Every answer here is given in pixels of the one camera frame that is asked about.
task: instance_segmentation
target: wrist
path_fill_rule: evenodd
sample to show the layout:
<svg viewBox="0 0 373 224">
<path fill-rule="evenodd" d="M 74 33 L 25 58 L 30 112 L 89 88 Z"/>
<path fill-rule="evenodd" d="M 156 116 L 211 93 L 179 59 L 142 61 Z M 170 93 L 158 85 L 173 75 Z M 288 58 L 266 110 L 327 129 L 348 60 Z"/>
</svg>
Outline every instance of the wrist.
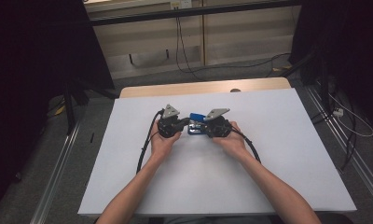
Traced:
<svg viewBox="0 0 373 224">
<path fill-rule="evenodd" d="M 239 153 L 237 154 L 237 161 L 240 163 L 246 163 L 249 162 L 253 158 L 253 156 L 247 151 L 247 149 L 239 150 Z"/>
<path fill-rule="evenodd" d="M 151 155 L 143 168 L 148 167 L 150 170 L 157 170 L 162 162 L 163 160 L 160 157 Z"/>
<path fill-rule="evenodd" d="M 151 156 L 150 156 L 150 160 L 154 163 L 163 163 L 163 161 L 166 159 L 166 154 L 164 152 L 160 152 L 160 151 L 155 151 L 155 152 L 152 152 Z"/>
</svg>

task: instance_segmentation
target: forearm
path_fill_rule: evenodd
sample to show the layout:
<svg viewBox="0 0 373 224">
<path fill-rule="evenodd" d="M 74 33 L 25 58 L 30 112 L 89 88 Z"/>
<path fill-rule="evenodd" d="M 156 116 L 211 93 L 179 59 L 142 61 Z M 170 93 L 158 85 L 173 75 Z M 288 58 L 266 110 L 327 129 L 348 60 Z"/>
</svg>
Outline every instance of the forearm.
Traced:
<svg viewBox="0 0 373 224">
<path fill-rule="evenodd" d="M 247 152 L 240 162 L 285 223 L 321 223 L 299 193 L 262 166 L 251 154 Z"/>
<path fill-rule="evenodd" d="M 149 158 L 133 180 L 107 205 L 97 223 L 129 223 L 161 161 L 161 158 Z"/>
</svg>

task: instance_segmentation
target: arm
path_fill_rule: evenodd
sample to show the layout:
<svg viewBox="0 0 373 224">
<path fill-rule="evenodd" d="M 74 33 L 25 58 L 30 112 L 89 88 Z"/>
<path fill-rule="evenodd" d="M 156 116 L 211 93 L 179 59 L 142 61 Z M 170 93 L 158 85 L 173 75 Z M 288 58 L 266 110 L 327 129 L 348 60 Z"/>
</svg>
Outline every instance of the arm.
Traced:
<svg viewBox="0 0 373 224">
<path fill-rule="evenodd" d="M 236 122 L 231 124 L 240 131 Z M 247 151 L 241 136 L 232 132 L 228 137 L 213 138 L 213 141 L 241 163 L 285 223 L 321 223 L 299 193 L 262 166 Z"/>
<path fill-rule="evenodd" d="M 131 182 L 105 207 L 97 221 L 101 223 L 129 223 L 139 202 L 145 194 L 149 182 L 159 166 L 169 156 L 173 143 L 180 137 L 177 133 L 171 138 L 163 138 L 158 132 L 157 122 L 152 127 L 151 156 Z"/>
</svg>

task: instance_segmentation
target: white board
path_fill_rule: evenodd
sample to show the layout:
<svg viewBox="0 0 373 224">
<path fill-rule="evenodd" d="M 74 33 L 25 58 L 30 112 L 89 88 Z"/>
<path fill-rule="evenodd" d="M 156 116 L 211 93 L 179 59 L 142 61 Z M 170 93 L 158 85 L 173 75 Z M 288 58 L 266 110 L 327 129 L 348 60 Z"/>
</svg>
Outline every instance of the white board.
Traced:
<svg viewBox="0 0 373 224">
<path fill-rule="evenodd" d="M 294 89 L 117 99 L 78 213 L 98 216 L 134 177 L 141 147 L 166 104 L 189 113 L 230 108 L 262 164 L 296 189 L 316 211 L 352 211 L 355 205 Z M 145 154 L 147 161 L 150 146 Z M 234 159 L 205 135 L 184 129 L 159 167 L 137 215 L 251 215 L 274 210 Z"/>
</svg>

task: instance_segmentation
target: power outlet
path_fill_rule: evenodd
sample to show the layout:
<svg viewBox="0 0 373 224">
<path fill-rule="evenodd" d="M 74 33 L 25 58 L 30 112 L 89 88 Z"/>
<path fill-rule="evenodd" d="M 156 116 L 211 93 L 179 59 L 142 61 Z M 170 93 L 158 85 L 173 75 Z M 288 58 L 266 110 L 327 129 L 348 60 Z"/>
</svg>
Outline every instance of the power outlet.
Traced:
<svg viewBox="0 0 373 224">
<path fill-rule="evenodd" d="M 170 2 L 170 9 L 171 10 L 180 9 L 180 8 L 181 8 L 180 1 L 171 1 Z"/>
<path fill-rule="evenodd" d="M 335 108 L 334 109 L 334 115 L 338 116 L 338 117 L 342 117 L 343 116 L 343 109 L 342 108 Z"/>
<path fill-rule="evenodd" d="M 192 8 L 192 0 L 181 0 L 181 8 Z"/>
</svg>

